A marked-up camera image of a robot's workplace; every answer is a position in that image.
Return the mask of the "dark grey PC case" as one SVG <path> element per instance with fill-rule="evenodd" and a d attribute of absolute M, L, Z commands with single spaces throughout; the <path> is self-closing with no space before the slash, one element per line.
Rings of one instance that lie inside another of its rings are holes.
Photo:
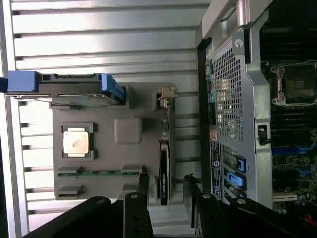
<path fill-rule="evenodd" d="M 202 186 L 274 210 L 264 27 L 317 31 L 317 0 L 211 0 L 196 31 Z"/>

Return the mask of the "green motherboard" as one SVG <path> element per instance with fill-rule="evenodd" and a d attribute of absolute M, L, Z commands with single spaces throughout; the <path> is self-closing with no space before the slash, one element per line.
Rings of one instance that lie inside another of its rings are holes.
<path fill-rule="evenodd" d="M 317 31 L 264 27 L 260 31 L 260 59 L 272 101 L 276 97 L 276 81 L 271 68 L 317 60 Z M 317 145 L 317 104 L 280 107 L 271 102 L 269 142 L 273 196 L 297 195 L 296 201 L 273 202 L 274 210 L 317 222 L 317 146 L 305 155 L 295 154 L 296 146 Z M 316 170 L 304 178 L 295 169 L 310 166 L 316 166 Z"/>

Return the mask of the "silver CPU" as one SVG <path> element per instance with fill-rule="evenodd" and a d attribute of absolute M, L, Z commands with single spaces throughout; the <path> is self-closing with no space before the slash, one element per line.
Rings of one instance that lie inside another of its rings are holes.
<path fill-rule="evenodd" d="M 67 128 L 63 132 L 63 152 L 67 157 L 85 157 L 90 152 L 90 135 L 85 128 Z"/>

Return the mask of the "CPU socket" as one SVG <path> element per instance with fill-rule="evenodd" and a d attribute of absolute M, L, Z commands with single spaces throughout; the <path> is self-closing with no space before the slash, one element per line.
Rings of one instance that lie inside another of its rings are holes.
<path fill-rule="evenodd" d="M 271 68 L 275 75 L 276 97 L 272 103 L 280 107 L 317 104 L 317 60 L 284 63 Z"/>

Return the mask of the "white expansion slot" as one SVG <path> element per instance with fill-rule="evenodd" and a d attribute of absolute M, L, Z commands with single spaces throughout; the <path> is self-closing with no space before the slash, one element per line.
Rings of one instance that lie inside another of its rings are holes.
<path fill-rule="evenodd" d="M 288 202 L 296 201 L 297 195 L 276 195 L 273 197 L 273 202 Z"/>

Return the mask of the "green RAM stick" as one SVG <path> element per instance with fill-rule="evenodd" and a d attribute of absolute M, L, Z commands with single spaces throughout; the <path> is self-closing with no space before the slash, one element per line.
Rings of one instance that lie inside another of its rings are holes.
<path fill-rule="evenodd" d="M 122 172 L 121 170 L 79 170 L 75 172 L 58 173 L 59 177 L 93 177 L 93 176 L 139 176 L 141 172 Z"/>

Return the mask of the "grey plastic parts rack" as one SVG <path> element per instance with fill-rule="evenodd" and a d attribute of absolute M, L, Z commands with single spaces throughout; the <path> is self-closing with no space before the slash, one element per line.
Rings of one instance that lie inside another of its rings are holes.
<path fill-rule="evenodd" d="M 125 105 L 69 107 L 51 103 L 53 112 L 54 192 L 59 200 L 93 196 L 117 198 L 135 191 L 139 176 L 59 177 L 58 173 L 79 170 L 121 170 L 149 175 L 148 195 L 160 201 L 161 121 L 166 110 L 158 98 L 172 83 L 122 83 Z M 63 132 L 85 128 L 90 152 L 85 157 L 67 157 Z"/>

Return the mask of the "hard disk in blue caddy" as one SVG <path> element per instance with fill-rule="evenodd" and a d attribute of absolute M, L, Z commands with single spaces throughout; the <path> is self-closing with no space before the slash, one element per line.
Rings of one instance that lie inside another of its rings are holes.
<path fill-rule="evenodd" d="M 126 89 L 113 76 L 94 74 L 41 74 L 9 71 L 0 77 L 0 92 L 17 99 L 51 99 L 57 106 L 125 105 Z"/>

